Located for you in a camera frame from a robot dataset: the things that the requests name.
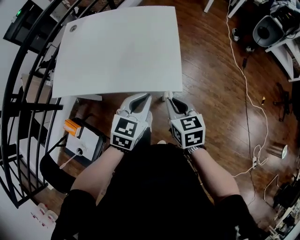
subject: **orange box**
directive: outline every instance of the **orange box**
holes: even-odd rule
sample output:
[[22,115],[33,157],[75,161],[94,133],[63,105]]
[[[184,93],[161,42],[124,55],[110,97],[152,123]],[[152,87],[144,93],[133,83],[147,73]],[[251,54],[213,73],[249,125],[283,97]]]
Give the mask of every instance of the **orange box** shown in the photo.
[[66,119],[64,129],[72,136],[78,137],[80,134],[81,126],[79,126],[77,123],[74,123],[71,119]]

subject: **white board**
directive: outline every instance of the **white board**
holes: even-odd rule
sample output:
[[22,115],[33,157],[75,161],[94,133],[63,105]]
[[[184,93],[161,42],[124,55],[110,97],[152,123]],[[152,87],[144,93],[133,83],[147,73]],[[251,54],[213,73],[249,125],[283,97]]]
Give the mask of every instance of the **white board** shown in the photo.
[[175,8],[121,8],[67,24],[53,97],[182,91],[181,73]]

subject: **shoe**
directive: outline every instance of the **shoe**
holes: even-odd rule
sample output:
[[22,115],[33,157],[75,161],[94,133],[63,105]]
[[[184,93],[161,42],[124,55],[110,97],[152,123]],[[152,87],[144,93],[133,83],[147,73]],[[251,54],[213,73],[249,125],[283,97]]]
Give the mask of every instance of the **shoe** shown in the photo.
[[252,48],[252,47],[248,46],[248,47],[246,47],[245,50],[246,50],[247,53],[253,53],[255,48]]
[[238,29],[237,28],[233,28],[232,29],[232,40],[234,42],[237,42],[240,39],[240,37],[238,36],[238,34],[239,34]]

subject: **white shelf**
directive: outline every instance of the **white shelf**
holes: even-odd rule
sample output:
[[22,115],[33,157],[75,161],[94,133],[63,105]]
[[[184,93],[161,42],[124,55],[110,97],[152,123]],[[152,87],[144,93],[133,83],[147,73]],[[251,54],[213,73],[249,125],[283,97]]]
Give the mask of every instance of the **white shelf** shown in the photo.
[[273,49],[275,49],[275,48],[277,48],[277,47],[279,47],[279,46],[281,46],[281,45],[283,45],[283,44],[286,44],[286,43],[290,42],[292,38],[293,38],[293,39],[296,39],[296,38],[298,38],[298,37],[300,37],[300,31],[297,32],[296,35],[291,34],[291,35],[287,36],[287,37],[284,38],[283,40],[281,40],[281,41],[279,41],[278,43],[275,43],[273,46],[267,48],[265,51],[266,51],[266,52],[270,52],[270,51],[272,51]]
[[271,51],[275,55],[275,57],[277,57],[277,59],[280,61],[281,65],[286,70],[290,79],[294,79],[293,60],[290,54],[285,49],[285,47],[280,45],[279,47],[276,47]]
[[289,79],[289,82],[296,82],[296,81],[300,81],[300,77],[294,78],[294,79]]
[[291,50],[292,54],[294,55],[296,61],[300,65],[300,51],[299,51],[299,47],[296,44],[296,42],[294,40],[291,40],[291,41],[288,41],[286,43],[286,45],[289,47],[289,49]]

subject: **black shirt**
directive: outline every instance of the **black shirt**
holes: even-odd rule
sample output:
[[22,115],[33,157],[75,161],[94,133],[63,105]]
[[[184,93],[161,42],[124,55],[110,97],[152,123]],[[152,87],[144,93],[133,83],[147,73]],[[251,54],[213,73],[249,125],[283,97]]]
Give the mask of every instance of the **black shirt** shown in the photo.
[[171,144],[125,154],[98,206],[89,193],[72,190],[61,207],[52,239],[70,239],[76,233],[79,240],[260,239],[243,198],[232,195],[214,205],[182,150]]

